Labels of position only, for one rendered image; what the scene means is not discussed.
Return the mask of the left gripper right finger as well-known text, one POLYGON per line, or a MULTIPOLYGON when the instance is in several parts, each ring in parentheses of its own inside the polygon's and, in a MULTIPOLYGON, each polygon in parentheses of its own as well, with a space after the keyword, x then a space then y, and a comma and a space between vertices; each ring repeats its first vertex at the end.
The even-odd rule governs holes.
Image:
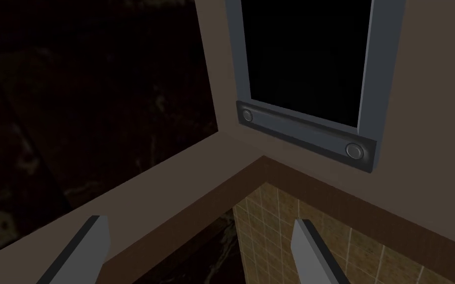
POLYGON ((295 220, 291 251, 301 284, 351 284, 310 220, 295 220))

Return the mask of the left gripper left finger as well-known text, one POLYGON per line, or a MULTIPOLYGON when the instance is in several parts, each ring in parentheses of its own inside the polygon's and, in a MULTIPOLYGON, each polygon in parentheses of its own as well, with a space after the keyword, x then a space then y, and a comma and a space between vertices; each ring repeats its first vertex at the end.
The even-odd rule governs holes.
POLYGON ((91 216, 36 284, 95 284, 110 245, 108 218, 91 216))

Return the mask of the grey framed window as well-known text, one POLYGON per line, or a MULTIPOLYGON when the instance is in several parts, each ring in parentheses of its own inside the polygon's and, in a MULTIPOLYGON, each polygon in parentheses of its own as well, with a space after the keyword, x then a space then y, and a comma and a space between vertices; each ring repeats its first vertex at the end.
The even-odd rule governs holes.
POLYGON ((377 166, 406 0, 225 0, 241 125, 377 166))

